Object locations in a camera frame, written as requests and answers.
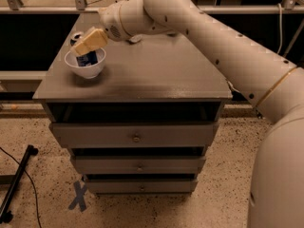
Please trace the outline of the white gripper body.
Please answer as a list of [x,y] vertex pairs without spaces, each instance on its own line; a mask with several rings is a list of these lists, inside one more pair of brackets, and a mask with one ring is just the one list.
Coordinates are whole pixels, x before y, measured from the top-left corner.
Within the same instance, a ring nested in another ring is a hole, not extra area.
[[143,0],[123,0],[98,12],[102,28],[113,41],[159,32],[159,26],[145,11]]

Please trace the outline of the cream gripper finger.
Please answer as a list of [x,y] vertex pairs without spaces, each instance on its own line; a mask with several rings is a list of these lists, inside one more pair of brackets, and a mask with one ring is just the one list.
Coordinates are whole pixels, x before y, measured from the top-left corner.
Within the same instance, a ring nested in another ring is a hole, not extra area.
[[71,47],[70,51],[75,56],[83,56],[90,51],[103,48],[107,44],[107,35],[102,28],[90,28]]

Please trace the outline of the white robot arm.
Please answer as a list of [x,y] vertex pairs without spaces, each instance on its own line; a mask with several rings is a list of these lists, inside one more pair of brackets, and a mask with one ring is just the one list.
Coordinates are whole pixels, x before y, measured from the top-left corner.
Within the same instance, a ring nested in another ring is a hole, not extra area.
[[191,0],[129,0],[100,9],[82,56],[137,34],[184,35],[273,126],[256,154],[248,228],[304,228],[304,69],[222,24]]

